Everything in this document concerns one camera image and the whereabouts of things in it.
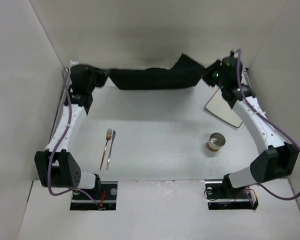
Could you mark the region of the black cloth placemat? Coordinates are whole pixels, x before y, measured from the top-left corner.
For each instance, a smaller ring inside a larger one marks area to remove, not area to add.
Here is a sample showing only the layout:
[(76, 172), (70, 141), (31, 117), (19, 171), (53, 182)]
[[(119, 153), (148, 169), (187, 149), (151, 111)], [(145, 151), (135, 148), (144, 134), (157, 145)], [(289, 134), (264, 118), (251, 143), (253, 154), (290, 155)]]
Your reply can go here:
[(109, 78), (120, 90), (186, 89), (198, 84), (206, 68), (186, 54), (182, 54), (170, 69), (101, 69), (91, 67), (96, 85), (102, 87)]

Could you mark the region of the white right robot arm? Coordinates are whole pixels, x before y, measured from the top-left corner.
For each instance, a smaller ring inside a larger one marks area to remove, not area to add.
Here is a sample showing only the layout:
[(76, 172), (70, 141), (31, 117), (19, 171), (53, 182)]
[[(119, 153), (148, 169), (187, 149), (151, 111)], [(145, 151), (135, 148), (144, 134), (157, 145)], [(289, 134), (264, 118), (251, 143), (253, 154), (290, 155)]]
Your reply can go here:
[[(254, 91), (242, 84), (241, 55), (240, 49), (231, 51), (229, 56), (207, 67), (201, 76), (206, 84), (220, 89), (222, 98), (242, 120), (258, 151), (258, 157), (248, 167), (223, 177), (222, 188), (228, 197), (247, 187), (262, 187), (265, 182), (290, 176), (300, 156), (296, 141), (268, 120)], [(271, 195), (291, 201), (300, 197), (300, 191), (291, 197)]]

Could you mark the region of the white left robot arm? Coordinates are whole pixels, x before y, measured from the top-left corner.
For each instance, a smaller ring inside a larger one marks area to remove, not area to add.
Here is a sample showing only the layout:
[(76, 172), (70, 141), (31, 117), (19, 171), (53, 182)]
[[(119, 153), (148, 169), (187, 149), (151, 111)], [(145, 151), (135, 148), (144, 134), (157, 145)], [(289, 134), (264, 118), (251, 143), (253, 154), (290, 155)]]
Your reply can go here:
[(62, 73), (65, 101), (59, 123), (45, 149), (37, 151), (34, 156), (40, 183), (53, 196), (53, 188), (100, 190), (100, 177), (82, 171), (71, 149), (88, 116), (93, 102), (92, 93), (105, 85), (108, 75), (107, 70), (87, 64), (73, 65)]

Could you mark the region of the white square plate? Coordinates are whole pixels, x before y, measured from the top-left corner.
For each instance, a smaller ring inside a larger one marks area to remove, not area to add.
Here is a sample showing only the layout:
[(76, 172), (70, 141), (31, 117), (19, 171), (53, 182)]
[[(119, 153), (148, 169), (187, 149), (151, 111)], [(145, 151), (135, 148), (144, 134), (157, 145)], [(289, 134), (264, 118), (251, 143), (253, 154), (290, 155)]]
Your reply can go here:
[(222, 92), (218, 89), (213, 97), (208, 101), (204, 107), (208, 112), (226, 122), (227, 124), (239, 128), (242, 125), (242, 120), (230, 108), (228, 103), (223, 99)]

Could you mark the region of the copper fork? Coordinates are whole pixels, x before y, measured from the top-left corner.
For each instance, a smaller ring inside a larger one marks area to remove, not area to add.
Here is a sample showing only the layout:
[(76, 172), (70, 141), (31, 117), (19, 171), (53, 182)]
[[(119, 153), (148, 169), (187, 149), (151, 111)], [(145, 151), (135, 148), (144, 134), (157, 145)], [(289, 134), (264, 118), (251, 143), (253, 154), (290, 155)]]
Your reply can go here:
[(106, 155), (106, 151), (107, 151), (108, 142), (112, 139), (112, 136), (113, 136), (113, 130), (111, 128), (108, 128), (107, 132), (106, 132), (106, 138), (105, 138), (106, 142), (105, 142), (105, 146), (104, 146), (104, 149), (103, 149), (103, 154), (102, 154), (102, 158), (101, 158), (101, 162), (100, 162), (100, 167), (99, 167), (100, 171), (102, 170), (102, 166), (103, 166), (103, 163), (104, 163), (104, 159), (105, 159), (105, 155)]

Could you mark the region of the silver knife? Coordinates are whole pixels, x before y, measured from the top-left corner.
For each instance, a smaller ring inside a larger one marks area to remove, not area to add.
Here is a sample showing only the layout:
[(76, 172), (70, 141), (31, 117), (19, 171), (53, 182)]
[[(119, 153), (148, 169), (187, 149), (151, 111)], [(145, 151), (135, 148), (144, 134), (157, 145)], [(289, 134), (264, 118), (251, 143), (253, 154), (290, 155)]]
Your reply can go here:
[(114, 143), (115, 137), (116, 137), (116, 131), (113, 130), (113, 132), (112, 132), (111, 144), (110, 144), (110, 149), (109, 149), (108, 158), (107, 158), (107, 163), (106, 163), (106, 170), (109, 169), (110, 160), (111, 160), (111, 155), (112, 155), (112, 148), (113, 148), (113, 143)]

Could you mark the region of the metal cup with cork base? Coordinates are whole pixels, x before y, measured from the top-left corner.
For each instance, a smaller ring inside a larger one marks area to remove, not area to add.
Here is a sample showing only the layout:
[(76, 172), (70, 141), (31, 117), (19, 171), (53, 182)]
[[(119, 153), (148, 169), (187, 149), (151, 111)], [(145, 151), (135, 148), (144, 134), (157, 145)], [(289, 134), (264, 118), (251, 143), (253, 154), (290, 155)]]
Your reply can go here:
[(226, 144), (226, 138), (219, 132), (212, 133), (207, 141), (207, 148), (212, 152), (218, 152)]

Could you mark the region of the aluminium table rail right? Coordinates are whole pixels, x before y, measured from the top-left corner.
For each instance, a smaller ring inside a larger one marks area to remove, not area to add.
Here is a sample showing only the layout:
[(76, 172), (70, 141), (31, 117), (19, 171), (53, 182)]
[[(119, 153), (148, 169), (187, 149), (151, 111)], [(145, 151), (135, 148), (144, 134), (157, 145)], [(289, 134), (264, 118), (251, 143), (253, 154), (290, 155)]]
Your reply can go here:
[(249, 87), (250, 89), (252, 88), (247, 68), (242, 69), (241, 83), (244, 84), (245, 86)]

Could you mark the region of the aluminium table rail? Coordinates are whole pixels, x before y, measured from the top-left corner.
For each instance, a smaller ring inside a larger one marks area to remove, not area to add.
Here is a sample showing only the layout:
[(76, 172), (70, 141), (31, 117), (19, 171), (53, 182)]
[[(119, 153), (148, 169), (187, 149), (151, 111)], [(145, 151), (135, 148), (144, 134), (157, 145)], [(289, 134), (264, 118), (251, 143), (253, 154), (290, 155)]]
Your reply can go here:
[(63, 109), (63, 105), (64, 105), (64, 102), (65, 102), (65, 98), (66, 98), (66, 93), (65, 93), (65, 86), (64, 86), (64, 82), (66, 82), (67, 86), (69, 86), (70, 84), (70, 68), (69, 67), (65, 67), (62, 69), (62, 72), (61, 72), (61, 93), (60, 93), (60, 98), (59, 98), (59, 101), (58, 101), (58, 105), (57, 105), (57, 109), (56, 109), (56, 114), (55, 114), (55, 117), (54, 117), (54, 122), (53, 122), (53, 126), (52, 126), (52, 130), (51, 130), (51, 134), (50, 134), (50, 140), (52, 140), (55, 132), (56, 132), (56, 129), (57, 129), (57, 126), (59, 124), (59, 121), (61, 119), (61, 114), (62, 114), (62, 109)]
[(245, 86), (249, 87), (250, 89), (252, 88), (247, 68), (242, 69), (241, 83), (244, 84)]

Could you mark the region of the aluminium table rail left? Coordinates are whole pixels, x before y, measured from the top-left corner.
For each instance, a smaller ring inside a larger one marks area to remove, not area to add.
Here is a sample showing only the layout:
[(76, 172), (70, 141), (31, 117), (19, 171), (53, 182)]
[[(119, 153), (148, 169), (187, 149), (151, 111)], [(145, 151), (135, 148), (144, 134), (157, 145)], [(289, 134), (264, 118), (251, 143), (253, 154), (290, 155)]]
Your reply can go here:
[(62, 69), (62, 72), (61, 72), (61, 93), (60, 93), (60, 98), (59, 98), (59, 101), (58, 101), (58, 105), (57, 105), (57, 109), (56, 109), (56, 114), (55, 114), (55, 117), (54, 117), (54, 122), (53, 122), (53, 126), (52, 126), (52, 130), (51, 130), (51, 134), (50, 134), (50, 140), (52, 140), (55, 132), (56, 132), (56, 129), (57, 129), (57, 126), (59, 124), (59, 121), (61, 119), (61, 114), (62, 114), (62, 109), (63, 109), (63, 105), (64, 105), (64, 102), (65, 102), (65, 98), (66, 98), (66, 93), (65, 93), (65, 86), (64, 86), (64, 82), (66, 82), (67, 86), (69, 86), (70, 84), (70, 68), (69, 67), (65, 67)]

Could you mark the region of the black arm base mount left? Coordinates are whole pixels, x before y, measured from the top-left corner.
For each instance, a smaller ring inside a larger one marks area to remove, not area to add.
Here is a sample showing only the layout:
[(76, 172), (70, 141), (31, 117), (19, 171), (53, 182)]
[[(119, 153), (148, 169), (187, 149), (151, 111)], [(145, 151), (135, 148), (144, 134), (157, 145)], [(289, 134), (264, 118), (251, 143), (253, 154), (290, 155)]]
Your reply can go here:
[(70, 201), (71, 211), (115, 211), (117, 208), (118, 182), (101, 182), (100, 192), (95, 189), (84, 189), (91, 197), (81, 191), (72, 193)]

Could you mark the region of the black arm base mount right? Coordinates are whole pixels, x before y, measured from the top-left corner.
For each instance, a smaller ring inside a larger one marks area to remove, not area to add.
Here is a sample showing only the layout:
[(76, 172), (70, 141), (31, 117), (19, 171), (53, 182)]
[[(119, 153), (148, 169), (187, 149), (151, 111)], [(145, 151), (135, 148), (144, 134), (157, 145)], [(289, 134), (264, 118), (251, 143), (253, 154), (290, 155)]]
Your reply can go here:
[(248, 187), (226, 193), (222, 180), (206, 180), (204, 196), (209, 210), (253, 210), (259, 206), (256, 192)]

